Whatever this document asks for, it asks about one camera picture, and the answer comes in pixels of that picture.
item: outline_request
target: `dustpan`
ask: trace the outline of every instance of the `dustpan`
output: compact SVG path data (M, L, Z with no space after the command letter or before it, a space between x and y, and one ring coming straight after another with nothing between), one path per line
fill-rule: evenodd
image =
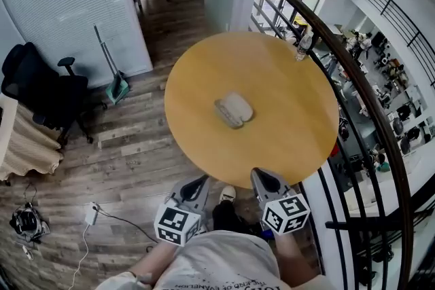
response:
M124 96L130 91L130 88L128 87L127 81L125 81L122 78L123 76L122 72L120 72L116 67L115 62L109 52L109 49L107 49L106 43L101 41L97 26L95 24L94 24L94 30L95 30L95 34L97 34L107 64L109 65L111 73L114 75L114 80L106 88L106 95L109 97L109 99L112 101L113 104L116 104L122 98L124 98Z

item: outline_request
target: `black chair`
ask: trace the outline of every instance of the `black chair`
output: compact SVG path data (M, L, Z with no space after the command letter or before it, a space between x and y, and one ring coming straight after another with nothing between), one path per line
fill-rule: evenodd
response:
M71 69L74 60L66 57L59 61L58 67L65 67L69 73L59 76L44 62L36 47L26 43L16 45L2 66L5 76L1 84L2 93L30 109L35 123L50 129L62 128L59 141L63 145L74 120L86 135L88 143L93 142L80 117L88 91L88 79L74 75Z

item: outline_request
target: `plastic bottle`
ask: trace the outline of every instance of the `plastic bottle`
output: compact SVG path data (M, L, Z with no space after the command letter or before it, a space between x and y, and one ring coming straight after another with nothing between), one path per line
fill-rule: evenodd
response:
M298 62L302 61L307 54L308 49L311 47L313 33L307 33L300 40L298 45L298 53L296 54L296 60Z

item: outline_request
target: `black and white marker cube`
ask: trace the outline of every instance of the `black and white marker cube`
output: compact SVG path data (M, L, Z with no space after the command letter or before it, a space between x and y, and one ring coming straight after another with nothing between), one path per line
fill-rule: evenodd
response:
M287 234L303 228L310 208L302 194L267 202L263 212L265 222L277 234Z
M183 211L174 206L161 204L154 220L154 229L159 239L184 245L197 233L201 226L201 216L190 211Z

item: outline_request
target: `wooden floor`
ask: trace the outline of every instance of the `wooden floor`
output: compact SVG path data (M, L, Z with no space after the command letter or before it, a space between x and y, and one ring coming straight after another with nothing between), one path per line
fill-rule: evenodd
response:
M202 174L171 136L163 96L173 63L205 34L203 0L148 1L140 18L156 70L129 79L131 92L116 106L109 104L102 89L93 92L93 99L105 99L109 105L107 111L96 109L86 117L95 142L87 144L72 130L65 159L53 175L12 176L11 187L0 186L0 263L19 289L68 289L86 251L82 233L89 202L97 202L108 213L154 236L154 215L167 193L180 179ZM25 243L33 261L26 258L18 244L22 241L9 226L12 213L24 203L23 191L29 181L37 187L35 206L51 229L41 244ZM213 180L208 217L223 186ZM238 189L237 194L237 212L248 221L257 221L258 204L252 191ZM32 195L30 187L27 197ZM310 229L297 232L296 238L317 267ZM95 288L107 277L127 270L153 245L137 228L102 215L89 228L86 240L90 252L74 289Z

